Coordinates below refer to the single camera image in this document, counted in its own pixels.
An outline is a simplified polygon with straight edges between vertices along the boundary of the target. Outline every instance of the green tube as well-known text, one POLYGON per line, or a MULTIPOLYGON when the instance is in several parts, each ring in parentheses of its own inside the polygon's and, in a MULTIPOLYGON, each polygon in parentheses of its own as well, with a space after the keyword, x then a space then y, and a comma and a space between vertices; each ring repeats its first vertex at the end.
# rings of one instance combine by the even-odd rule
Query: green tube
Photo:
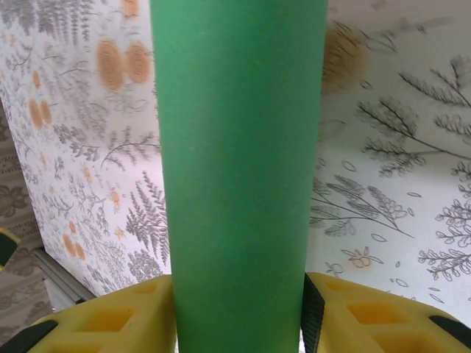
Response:
POLYGON ((295 353, 326 0, 151 0, 181 353, 295 353))

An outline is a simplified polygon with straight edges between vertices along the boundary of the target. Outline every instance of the patterned fabric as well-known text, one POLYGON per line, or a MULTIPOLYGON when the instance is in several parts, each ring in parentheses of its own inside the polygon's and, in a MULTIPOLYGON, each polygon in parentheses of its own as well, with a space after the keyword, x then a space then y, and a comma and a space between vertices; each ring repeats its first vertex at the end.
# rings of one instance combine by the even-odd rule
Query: patterned fabric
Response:
MULTIPOLYGON (((149 5, 0 0, 0 97, 48 253, 96 295, 169 272, 149 5)), ((24 202, 14 190, 0 195, 24 202)))
POLYGON ((41 272, 31 253, 41 245, 39 229, 1 105, 0 126, 0 224, 21 239, 20 246, 0 271, 2 344, 52 310, 41 272))
POLYGON ((443 4, 330 3, 308 270, 471 325, 471 2, 443 4))

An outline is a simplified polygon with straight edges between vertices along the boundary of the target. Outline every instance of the square hole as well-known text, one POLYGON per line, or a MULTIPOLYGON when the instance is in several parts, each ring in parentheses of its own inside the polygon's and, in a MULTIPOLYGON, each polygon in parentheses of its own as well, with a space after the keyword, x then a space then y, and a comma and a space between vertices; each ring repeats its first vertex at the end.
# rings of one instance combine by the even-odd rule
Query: square hole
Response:
POLYGON ((127 310, 98 310, 91 314, 77 331, 82 332, 119 332, 133 314, 127 310))
POLYGON ((350 283, 328 282, 327 287, 330 290, 352 290, 354 287, 350 283))
POLYGON ((373 337, 384 353, 443 353, 446 349, 431 336, 415 332, 391 332, 373 337))
POLYGON ((137 294, 150 294, 155 291, 157 285, 155 283, 141 283, 137 286, 134 293, 137 294))
POLYGON ((101 348, 95 344, 63 344, 55 346, 50 353, 98 353, 101 348))
POLYGON ((387 303, 351 304, 347 308, 358 322, 363 325, 401 324, 407 322, 406 318, 398 313, 396 307, 387 303))

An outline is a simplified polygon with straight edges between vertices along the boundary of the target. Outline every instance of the fern print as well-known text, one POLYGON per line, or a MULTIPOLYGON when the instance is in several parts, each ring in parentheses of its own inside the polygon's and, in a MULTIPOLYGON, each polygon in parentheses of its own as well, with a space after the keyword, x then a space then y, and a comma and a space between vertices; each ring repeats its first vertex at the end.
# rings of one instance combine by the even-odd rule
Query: fern print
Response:
POLYGON ((165 198, 147 172, 144 171, 143 176, 144 187, 142 182, 136 182, 137 195, 131 193, 133 209, 129 209, 126 231, 166 264, 170 248, 165 198))
MULTIPOLYGON (((443 207, 435 220, 445 222, 448 233, 437 231, 436 236, 447 245, 456 244, 460 249, 465 249, 471 247, 471 185, 459 185, 458 190, 466 201, 454 199, 450 206, 443 207)), ((458 249, 438 254, 431 249, 427 252, 422 250, 419 262, 430 266, 428 271, 435 280, 442 276, 451 282, 462 274, 471 274, 471 253, 458 249)))
POLYGON ((97 1, 0 0, 0 13, 7 26, 17 21, 28 35, 37 28, 40 33, 78 46, 81 41, 87 43, 90 40, 92 9, 97 1))
POLYGON ((459 185, 458 189, 467 200, 454 199, 450 206, 443 207, 435 219, 446 223, 449 234, 436 232, 436 236, 446 244, 456 243, 460 248, 466 248, 471 246, 471 185, 459 185))
POLYGON ((448 78, 440 71, 431 69, 433 77, 437 78, 442 86, 418 79, 406 72, 399 73, 400 78, 416 92, 433 99, 435 102, 449 105, 451 107, 471 108, 470 101, 463 95, 462 89, 471 82, 471 60, 461 55, 450 60, 453 78, 448 78))
MULTIPOLYGON (((418 137, 419 116, 410 107, 403 106, 397 100, 382 97, 375 104, 360 102, 358 115, 362 121, 370 124, 384 136, 383 139, 367 139, 362 150, 372 159, 384 162, 380 167, 382 177, 403 176, 413 171, 415 167, 427 164, 427 157, 433 155, 447 154, 471 162, 471 157, 449 151, 418 137), (403 146, 406 140, 414 142, 415 150, 410 151, 403 146)), ((465 139, 467 126, 460 123, 460 119, 452 121, 443 116, 435 119, 437 127, 455 135, 461 134, 465 139)))
POLYGON ((0 0, 0 14, 3 23, 10 27, 18 22, 29 35, 36 27, 35 0, 0 0))
POLYGON ((462 274, 471 274, 471 254, 449 249, 448 252, 436 253, 433 250, 419 253, 419 263, 427 263, 431 268, 427 271, 438 280, 440 276, 448 282, 462 274))
POLYGON ((354 221, 371 221, 393 229, 410 238, 414 236, 402 231, 397 221, 408 215, 403 206, 387 197, 383 192, 356 181, 335 175, 338 183, 323 183, 314 179, 311 208, 311 226, 323 228, 327 236, 339 237, 354 235, 354 221), (345 198, 344 205, 335 204, 329 196, 339 194, 345 198))
POLYGON ((162 276, 163 272, 160 270, 157 261, 144 250, 133 254, 129 253, 127 256, 130 259, 127 266, 138 282, 162 276))
POLYGON ((131 126, 128 126, 122 135, 122 138, 119 138, 117 131, 111 133, 108 153, 103 158, 101 167, 105 163, 112 163, 125 171, 123 158, 127 158, 133 165, 136 165, 139 157, 150 160, 151 156, 160 153, 160 144, 156 142, 153 132, 140 136, 138 141, 132 141, 131 126))

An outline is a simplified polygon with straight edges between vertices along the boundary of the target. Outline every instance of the botanical pattern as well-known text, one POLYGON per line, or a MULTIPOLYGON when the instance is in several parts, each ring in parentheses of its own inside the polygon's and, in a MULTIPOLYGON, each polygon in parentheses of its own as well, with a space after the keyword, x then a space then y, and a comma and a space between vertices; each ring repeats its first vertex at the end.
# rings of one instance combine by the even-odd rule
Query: botanical pattern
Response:
POLYGON ((0 99, 18 151, 0 170, 21 167, 27 185, 0 183, 0 215, 29 191, 47 252, 96 295, 170 271, 146 8, 0 0, 0 99))
POLYGON ((330 1, 307 269, 469 325, 471 51, 456 39, 469 29, 465 9, 330 1))
POLYGON ((355 235, 357 230, 353 222, 364 220, 381 224, 414 238, 397 225, 401 218, 413 215, 412 209, 404 210, 403 206, 375 187, 364 188, 356 181, 339 175, 335 175, 335 179, 338 183, 314 180, 312 199, 316 204, 311 208, 312 227, 323 228, 324 234, 331 237, 355 235), (332 193, 342 195, 346 199, 345 205, 335 204, 329 200, 328 197, 332 193))

